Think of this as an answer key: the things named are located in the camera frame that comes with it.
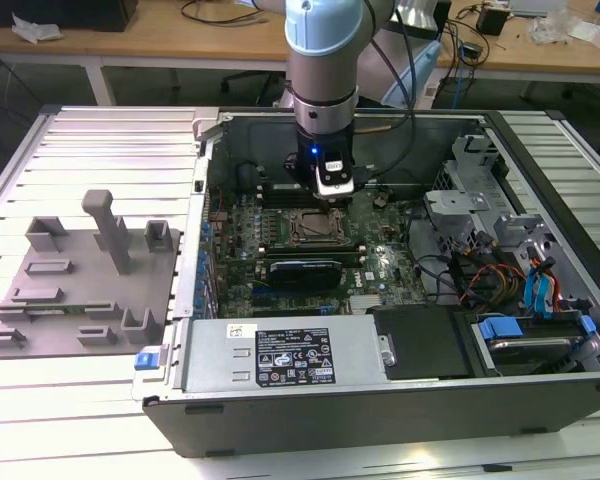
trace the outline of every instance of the floor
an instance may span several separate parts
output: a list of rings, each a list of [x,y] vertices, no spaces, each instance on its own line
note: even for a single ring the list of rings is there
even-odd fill
[[[86,75],[80,67],[16,65],[16,74],[46,104],[94,105]],[[232,82],[227,93],[220,91],[220,80],[231,72],[181,70],[181,88],[171,89],[169,72],[151,68],[108,68],[119,105],[225,105],[252,106],[264,77]],[[38,104],[9,72],[0,68],[0,172],[35,119]],[[461,96],[459,108],[500,110],[559,110],[594,147],[600,145],[600,86],[574,85],[573,95],[563,98],[565,85],[540,83],[531,101],[520,99],[521,82],[477,80]],[[269,90],[265,105],[276,100],[283,85]],[[435,108],[450,108],[453,86],[443,91]]]

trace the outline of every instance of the black box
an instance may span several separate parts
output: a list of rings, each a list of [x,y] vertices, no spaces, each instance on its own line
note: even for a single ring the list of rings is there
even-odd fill
[[[511,10],[503,8],[492,8],[485,5],[480,11],[480,16],[476,23],[476,29],[483,35],[493,35],[497,37],[502,33]]]
[[[138,0],[0,0],[0,27],[17,17],[60,28],[123,32],[136,11]]]

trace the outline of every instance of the workbench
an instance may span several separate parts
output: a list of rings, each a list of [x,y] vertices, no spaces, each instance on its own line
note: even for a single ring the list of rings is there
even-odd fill
[[[451,17],[475,0],[454,0]],[[596,0],[571,0],[572,11],[594,20]],[[288,46],[284,19],[264,13],[267,22],[242,28],[218,28],[192,22],[180,14],[183,2],[140,0],[138,10],[122,33],[63,29],[65,38],[30,44],[0,28],[0,56],[10,63],[80,65],[84,67],[98,105],[115,105],[103,67],[206,68],[284,71]],[[202,6],[204,18],[231,18],[245,7],[210,2]],[[477,14],[465,22],[475,25]],[[500,37],[489,37],[491,54],[475,73],[476,78],[498,80],[600,83],[600,50],[581,40],[569,45],[536,46],[526,34],[528,19],[507,22]],[[460,34],[473,37],[464,27]],[[450,39],[429,83],[436,83],[451,62]]]
[[[113,212],[129,228],[159,217],[186,234],[195,111],[68,107],[40,115],[0,177],[0,300],[29,248],[24,232],[33,216],[94,228],[80,207],[90,188],[112,192]],[[558,127],[543,113],[503,114],[600,246],[600,158],[567,122]],[[524,194],[516,173],[510,175],[512,188]],[[521,198],[533,210],[533,200]],[[485,471],[495,480],[600,478],[600,412],[552,434],[184,459],[133,398],[133,364],[132,355],[0,360],[0,479],[469,479]]]
[[[33,45],[0,28],[0,57],[9,63],[79,65],[96,103],[115,105],[103,67],[202,68],[284,71],[288,46],[284,19],[263,13],[266,23],[219,28],[183,17],[178,0],[139,0],[124,32],[62,29],[63,39]],[[232,18],[252,11],[227,2],[202,5],[199,15]]]

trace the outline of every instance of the blue latch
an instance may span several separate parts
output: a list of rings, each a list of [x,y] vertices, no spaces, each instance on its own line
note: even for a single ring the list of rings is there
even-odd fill
[[[489,317],[478,324],[482,338],[522,337],[523,333],[515,317]]]
[[[582,323],[584,331],[587,332],[587,335],[591,336],[596,333],[596,324],[589,315],[583,315],[580,317],[580,322]]]
[[[133,368],[136,370],[157,370],[160,364],[159,352],[140,352],[136,354]]]

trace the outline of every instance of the gray plastic stand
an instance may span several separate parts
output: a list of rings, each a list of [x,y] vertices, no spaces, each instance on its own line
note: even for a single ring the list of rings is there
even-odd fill
[[[180,232],[162,220],[127,231],[112,202],[108,190],[83,199],[98,231],[33,219],[0,304],[0,357],[129,354],[161,342]]]

